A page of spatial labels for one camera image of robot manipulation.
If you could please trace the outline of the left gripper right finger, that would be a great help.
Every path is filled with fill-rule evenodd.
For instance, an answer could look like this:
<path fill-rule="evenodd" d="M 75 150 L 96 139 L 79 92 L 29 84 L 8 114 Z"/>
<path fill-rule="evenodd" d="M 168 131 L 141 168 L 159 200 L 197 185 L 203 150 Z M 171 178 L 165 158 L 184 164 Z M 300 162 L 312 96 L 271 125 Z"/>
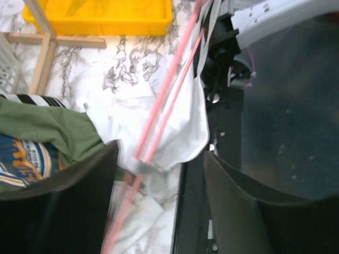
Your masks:
<path fill-rule="evenodd" d="M 220 253 L 338 253 L 338 196 L 307 199 L 245 175 L 212 152 L 204 174 Z"/>

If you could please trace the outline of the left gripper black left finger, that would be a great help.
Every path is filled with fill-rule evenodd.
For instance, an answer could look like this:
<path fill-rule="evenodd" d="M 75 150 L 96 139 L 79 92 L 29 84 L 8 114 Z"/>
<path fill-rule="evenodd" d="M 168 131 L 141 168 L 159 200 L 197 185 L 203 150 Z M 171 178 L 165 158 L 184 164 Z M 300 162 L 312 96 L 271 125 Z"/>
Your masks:
<path fill-rule="evenodd" d="M 118 144 L 22 190 L 1 193 L 1 253 L 100 253 Z"/>

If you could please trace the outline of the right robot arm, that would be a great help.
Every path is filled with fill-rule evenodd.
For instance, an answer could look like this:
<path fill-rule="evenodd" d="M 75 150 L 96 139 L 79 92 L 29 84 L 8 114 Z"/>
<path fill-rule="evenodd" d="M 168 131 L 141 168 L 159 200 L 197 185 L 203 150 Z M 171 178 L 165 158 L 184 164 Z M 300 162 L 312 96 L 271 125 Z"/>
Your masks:
<path fill-rule="evenodd" d="M 262 38 L 302 21 L 338 11 L 338 1 L 263 1 L 235 10 L 234 1 L 208 1 L 201 10 L 207 29 L 197 74 L 205 83 L 221 75 L 226 86 L 245 88 L 256 76 L 254 60 L 238 71 L 234 57 Z"/>

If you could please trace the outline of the white tank top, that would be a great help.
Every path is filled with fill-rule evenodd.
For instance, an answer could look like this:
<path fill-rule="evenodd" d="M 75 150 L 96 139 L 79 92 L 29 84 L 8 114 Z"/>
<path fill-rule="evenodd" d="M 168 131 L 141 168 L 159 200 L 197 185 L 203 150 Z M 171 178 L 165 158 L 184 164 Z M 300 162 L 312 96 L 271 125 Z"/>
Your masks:
<path fill-rule="evenodd" d="M 101 140 L 119 142 L 120 167 L 142 175 L 152 197 L 166 193 L 165 172 L 194 159 L 209 140 L 205 95 L 197 67 L 207 29 L 198 1 L 158 95 L 139 84 L 88 99 L 86 114 Z"/>

